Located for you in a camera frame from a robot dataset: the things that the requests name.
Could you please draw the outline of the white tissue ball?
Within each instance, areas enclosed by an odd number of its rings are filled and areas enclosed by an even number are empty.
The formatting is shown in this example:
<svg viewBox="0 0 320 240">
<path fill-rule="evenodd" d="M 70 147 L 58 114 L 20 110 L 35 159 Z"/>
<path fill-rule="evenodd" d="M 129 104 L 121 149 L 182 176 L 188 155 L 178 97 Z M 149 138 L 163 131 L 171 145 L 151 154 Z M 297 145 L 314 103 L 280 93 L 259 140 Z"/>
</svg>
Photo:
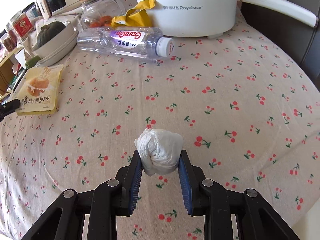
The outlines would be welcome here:
<svg viewBox="0 0 320 240">
<path fill-rule="evenodd" d="M 164 129 L 150 128 L 135 139 L 143 170 L 148 176 L 167 175 L 178 166 L 183 137 Z"/>
</svg>

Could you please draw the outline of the beige bread ball pouch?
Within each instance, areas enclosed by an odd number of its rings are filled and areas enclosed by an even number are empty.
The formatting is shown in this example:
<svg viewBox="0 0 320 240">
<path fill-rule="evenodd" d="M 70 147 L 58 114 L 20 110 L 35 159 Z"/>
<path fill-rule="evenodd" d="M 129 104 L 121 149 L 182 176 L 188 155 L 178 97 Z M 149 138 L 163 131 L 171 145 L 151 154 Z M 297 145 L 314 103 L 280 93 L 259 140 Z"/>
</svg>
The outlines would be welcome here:
<svg viewBox="0 0 320 240">
<path fill-rule="evenodd" d="M 20 107 L 15 110 L 17 115 L 55 113 L 62 71 L 62 64 L 27 70 L 13 93 L 13 98 L 20 101 Z"/>
</svg>

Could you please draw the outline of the clear plastic water bottle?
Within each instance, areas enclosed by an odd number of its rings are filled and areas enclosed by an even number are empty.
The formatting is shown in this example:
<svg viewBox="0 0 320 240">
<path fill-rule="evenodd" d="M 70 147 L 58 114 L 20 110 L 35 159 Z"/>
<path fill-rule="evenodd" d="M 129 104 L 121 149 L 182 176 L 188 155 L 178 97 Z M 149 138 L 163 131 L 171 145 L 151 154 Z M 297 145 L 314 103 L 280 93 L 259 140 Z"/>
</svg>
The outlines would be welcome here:
<svg viewBox="0 0 320 240">
<path fill-rule="evenodd" d="M 156 62 L 172 56 L 174 40 L 153 27 L 95 27 L 79 33 L 77 46 L 99 54 Z"/>
</svg>

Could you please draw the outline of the yellow foil snack wrapper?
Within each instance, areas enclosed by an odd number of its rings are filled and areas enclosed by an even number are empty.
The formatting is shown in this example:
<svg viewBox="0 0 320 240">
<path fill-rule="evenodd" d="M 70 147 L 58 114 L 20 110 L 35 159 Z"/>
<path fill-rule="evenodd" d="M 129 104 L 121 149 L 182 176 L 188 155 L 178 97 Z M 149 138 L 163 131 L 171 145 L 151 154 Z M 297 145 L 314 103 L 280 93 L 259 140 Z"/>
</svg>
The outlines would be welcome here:
<svg viewBox="0 0 320 240">
<path fill-rule="evenodd" d="M 155 7 L 155 0 L 143 0 L 134 8 L 129 9 L 124 15 L 112 18 L 111 26 L 116 27 L 153 27 L 147 10 Z"/>
</svg>

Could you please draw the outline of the red cartoon drink can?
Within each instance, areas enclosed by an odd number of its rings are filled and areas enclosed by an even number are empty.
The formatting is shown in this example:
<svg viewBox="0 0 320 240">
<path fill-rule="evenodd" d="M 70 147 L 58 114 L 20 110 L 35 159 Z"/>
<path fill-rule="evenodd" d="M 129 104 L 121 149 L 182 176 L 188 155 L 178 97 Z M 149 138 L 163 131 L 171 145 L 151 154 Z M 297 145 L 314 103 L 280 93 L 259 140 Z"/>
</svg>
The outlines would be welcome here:
<svg viewBox="0 0 320 240">
<path fill-rule="evenodd" d="M 316 202 L 314 204 L 314 206 L 308 211 L 301 223 L 301 239 L 319 240 L 319 202 Z"/>
</svg>

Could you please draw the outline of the cherry print tablecloth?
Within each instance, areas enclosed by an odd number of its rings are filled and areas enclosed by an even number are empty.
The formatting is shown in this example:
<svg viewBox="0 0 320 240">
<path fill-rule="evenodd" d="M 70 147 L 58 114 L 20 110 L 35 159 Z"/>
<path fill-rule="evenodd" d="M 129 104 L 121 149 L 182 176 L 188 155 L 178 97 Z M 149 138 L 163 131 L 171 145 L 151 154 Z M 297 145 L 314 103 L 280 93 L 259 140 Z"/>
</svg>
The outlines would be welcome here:
<svg viewBox="0 0 320 240">
<path fill-rule="evenodd" d="M 146 128 L 180 134 L 208 178 L 256 189 L 290 225 L 319 199 L 319 91 L 242 14 L 221 38 L 177 38 L 161 62 L 75 48 L 61 63 L 54 114 L 1 122 L 2 235 L 112 178 Z"/>
</svg>

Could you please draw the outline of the cream bowl with lid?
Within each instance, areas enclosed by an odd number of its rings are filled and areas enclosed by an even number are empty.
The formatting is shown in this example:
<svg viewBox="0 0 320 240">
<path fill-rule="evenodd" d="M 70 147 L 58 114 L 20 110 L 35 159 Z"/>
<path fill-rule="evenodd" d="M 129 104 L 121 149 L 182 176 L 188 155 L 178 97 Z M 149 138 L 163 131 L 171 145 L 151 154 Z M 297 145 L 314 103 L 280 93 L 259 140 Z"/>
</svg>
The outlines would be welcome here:
<svg viewBox="0 0 320 240">
<path fill-rule="evenodd" d="M 40 46 L 37 42 L 32 46 L 29 55 L 31 58 L 25 62 L 25 68 L 31 68 L 36 64 L 49 67 L 59 62 L 76 45 L 79 35 L 78 30 L 73 27 L 70 21 L 63 22 L 65 28 L 47 43 Z"/>
</svg>

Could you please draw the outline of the dark red spice jar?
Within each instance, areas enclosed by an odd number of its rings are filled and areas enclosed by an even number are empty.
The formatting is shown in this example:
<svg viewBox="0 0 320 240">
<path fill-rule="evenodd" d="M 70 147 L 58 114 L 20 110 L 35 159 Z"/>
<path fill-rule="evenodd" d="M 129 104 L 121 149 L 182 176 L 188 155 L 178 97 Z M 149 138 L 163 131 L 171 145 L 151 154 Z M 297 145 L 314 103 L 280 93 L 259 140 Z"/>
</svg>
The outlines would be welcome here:
<svg viewBox="0 0 320 240">
<path fill-rule="evenodd" d="M 16 45 L 17 42 L 15 42 L 5 30 L 1 31 L 0 37 L 1 37 L 1 45 L 8 52 L 13 51 L 17 47 Z"/>
</svg>

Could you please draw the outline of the grey refrigerator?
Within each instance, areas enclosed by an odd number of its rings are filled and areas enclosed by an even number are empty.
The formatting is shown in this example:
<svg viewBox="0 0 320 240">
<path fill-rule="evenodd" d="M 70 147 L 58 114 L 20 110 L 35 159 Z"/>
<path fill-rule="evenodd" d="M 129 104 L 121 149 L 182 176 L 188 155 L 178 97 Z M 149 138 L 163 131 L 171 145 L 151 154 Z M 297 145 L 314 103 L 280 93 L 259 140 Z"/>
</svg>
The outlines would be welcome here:
<svg viewBox="0 0 320 240">
<path fill-rule="evenodd" d="M 287 0 L 319 16 L 319 0 Z M 244 3 L 241 12 L 249 25 L 285 51 L 312 80 L 319 78 L 319 28 L 289 16 Z"/>
</svg>

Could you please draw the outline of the dark green pumpkin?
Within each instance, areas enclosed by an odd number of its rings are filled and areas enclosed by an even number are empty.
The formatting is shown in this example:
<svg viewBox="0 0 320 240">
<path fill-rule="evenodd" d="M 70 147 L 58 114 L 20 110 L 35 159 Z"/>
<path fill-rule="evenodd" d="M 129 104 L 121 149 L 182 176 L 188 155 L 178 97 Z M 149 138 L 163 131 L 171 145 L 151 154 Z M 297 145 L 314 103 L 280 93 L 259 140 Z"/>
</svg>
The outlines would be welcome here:
<svg viewBox="0 0 320 240">
<path fill-rule="evenodd" d="M 63 31 L 66 26 L 59 21 L 51 22 L 50 24 L 45 24 L 41 27 L 41 31 L 37 36 L 37 46 L 40 48 L 48 43 L 52 38 L 57 36 L 61 31 Z"/>
</svg>

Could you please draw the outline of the red labelled spice jar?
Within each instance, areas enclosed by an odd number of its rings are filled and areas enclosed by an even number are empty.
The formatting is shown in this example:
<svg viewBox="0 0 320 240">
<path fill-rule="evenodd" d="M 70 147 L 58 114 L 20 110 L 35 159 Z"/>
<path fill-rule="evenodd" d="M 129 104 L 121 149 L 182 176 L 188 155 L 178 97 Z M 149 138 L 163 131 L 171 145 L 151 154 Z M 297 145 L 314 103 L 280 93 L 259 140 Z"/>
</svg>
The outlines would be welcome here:
<svg viewBox="0 0 320 240">
<path fill-rule="evenodd" d="M 10 22 L 22 41 L 24 41 L 34 29 L 26 13 L 21 10 L 10 19 Z"/>
</svg>

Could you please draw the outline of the glass jar with tangerines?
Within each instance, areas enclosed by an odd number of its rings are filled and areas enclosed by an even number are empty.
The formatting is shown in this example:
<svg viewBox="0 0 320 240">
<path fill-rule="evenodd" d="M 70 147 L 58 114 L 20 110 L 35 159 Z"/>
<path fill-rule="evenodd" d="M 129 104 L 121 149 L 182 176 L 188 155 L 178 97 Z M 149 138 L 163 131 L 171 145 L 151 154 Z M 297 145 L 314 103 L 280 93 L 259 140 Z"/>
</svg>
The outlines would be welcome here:
<svg viewBox="0 0 320 240">
<path fill-rule="evenodd" d="M 80 18 L 82 29 L 110 27 L 112 19 L 125 14 L 126 10 L 120 0 L 85 0 Z"/>
</svg>

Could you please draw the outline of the white electric cooking pot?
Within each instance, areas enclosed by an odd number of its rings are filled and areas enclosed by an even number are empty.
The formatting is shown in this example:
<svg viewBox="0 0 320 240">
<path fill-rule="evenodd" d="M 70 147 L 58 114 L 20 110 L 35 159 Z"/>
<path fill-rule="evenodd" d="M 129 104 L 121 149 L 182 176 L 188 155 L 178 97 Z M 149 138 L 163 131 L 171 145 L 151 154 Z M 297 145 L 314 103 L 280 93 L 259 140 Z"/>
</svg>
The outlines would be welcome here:
<svg viewBox="0 0 320 240">
<path fill-rule="evenodd" d="M 318 23 L 313 12 L 287 0 L 155 0 L 148 15 L 164 35 L 214 38 L 232 29 L 238 2 L 271 9 L 312 28 Z"/>
</svg>

